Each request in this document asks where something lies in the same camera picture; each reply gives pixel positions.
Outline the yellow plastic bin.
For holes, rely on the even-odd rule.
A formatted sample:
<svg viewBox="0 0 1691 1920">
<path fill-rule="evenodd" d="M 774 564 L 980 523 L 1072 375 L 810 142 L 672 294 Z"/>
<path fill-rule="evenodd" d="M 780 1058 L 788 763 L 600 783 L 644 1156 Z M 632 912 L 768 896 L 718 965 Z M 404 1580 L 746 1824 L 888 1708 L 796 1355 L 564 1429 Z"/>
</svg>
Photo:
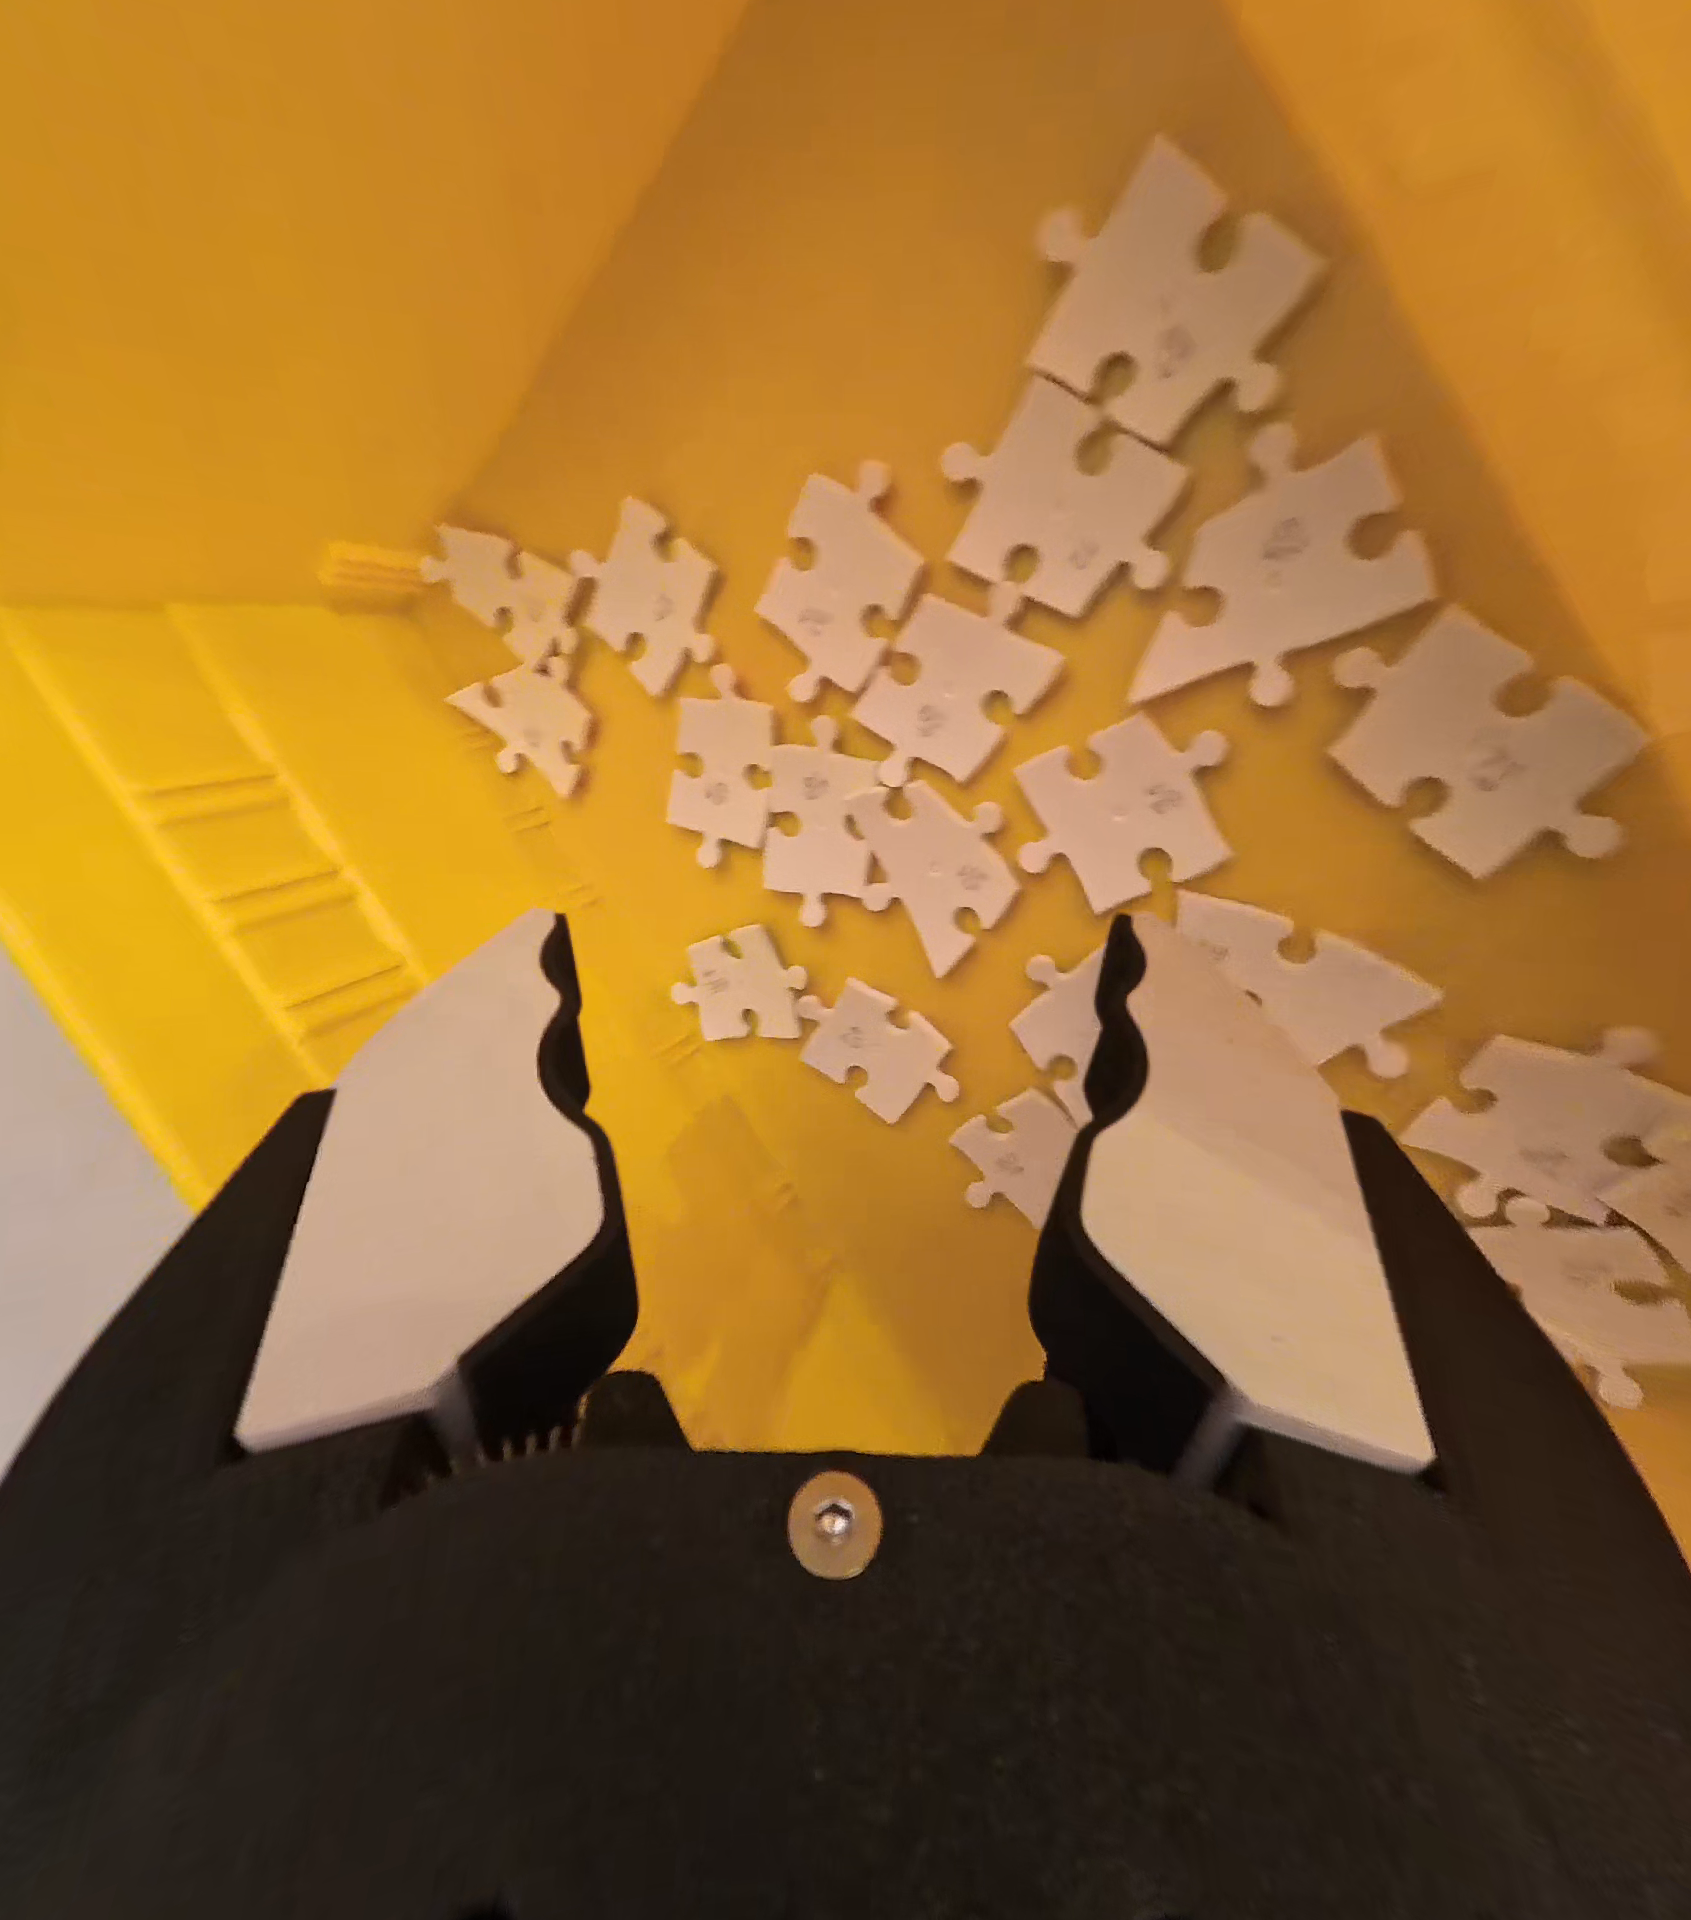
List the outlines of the yellow plastic bin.
<svg viewBox="0 0 1691 1920">
<path fill-rule="evenodd" d="M 732 157 L 1112 221 L 1152 140 L 1198 273 L 1360 277 L 1691 813 L 1691 5 L 0 5 L 0 1480 L 186 1214 L 538 902 L 570 915 L 702 1442 L 976 1447 L 1034 1362 L 998 1112 L 766 928 L 664 957 L 450 706 L 418 564 L 500 525 L 644 206 Z M 1020 338 L 1024 360 L 1042 328 Z M 1691 1376 L 1682 1381 L 1691 1392 Z M 1691 1397 L 1604 1406 L 1691 1559 Z"/>
</svg>

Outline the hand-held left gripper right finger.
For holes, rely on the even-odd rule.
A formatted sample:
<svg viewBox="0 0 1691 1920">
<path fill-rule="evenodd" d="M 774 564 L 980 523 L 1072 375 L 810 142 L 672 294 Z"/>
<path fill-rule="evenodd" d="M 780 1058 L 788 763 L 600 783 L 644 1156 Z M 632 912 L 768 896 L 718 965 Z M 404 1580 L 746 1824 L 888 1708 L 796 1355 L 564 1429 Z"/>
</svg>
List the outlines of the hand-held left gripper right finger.
<svg viewBox="0 0 1691 1920">
<path fill-rule="evenodd" d="M 1418 1476 L 1434 1437 L 1346 1116 L 1174 926 L 1114 921 L 1092 1116 L 1030 1281 L 1048 1381 L 1088 1452 L 1216 1483 L 1270 1435 Z"/>
</svg>

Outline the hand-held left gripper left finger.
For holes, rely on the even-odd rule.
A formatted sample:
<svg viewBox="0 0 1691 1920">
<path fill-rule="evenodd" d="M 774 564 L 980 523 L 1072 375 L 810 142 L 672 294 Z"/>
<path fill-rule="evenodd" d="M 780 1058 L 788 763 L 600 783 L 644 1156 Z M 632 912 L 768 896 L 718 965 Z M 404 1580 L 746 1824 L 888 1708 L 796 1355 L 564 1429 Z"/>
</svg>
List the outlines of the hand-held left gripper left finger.
<svg viewBox="0 0 1691 1920">
<path fill-rule="evenodd" d="M 496 1455 L 572 1425 L 640 1312 L 580 1018 L 570 924 L 534 908 L 344 1069 L 244 1450 L 422 1419 L 454 1455 Z"/>
</svg>

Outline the heap of white puzzle pieces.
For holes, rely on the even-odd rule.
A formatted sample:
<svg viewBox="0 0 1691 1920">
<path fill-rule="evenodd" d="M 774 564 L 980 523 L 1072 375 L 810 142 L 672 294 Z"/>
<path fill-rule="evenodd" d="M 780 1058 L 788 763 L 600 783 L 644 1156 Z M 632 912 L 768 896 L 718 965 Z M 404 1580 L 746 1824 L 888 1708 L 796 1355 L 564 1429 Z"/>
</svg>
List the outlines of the heap of white puzzle pieces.
<svg viewBox="0 0 1691 1920">
<path fill-rule="evenodd" d="M 452 701 L 700 948 L 904 988 L 1040 1218 L 1118 912 L 1214 954 L 1610 1406 L 1691 1397 L 1691 813 L 1382 303 L 1262 328 L 1164 440 L 1026 366 L 1062 268 L 954 175 L 732 157 L 646 204 L 500 525 L 418 564 Z"/>
</svg>

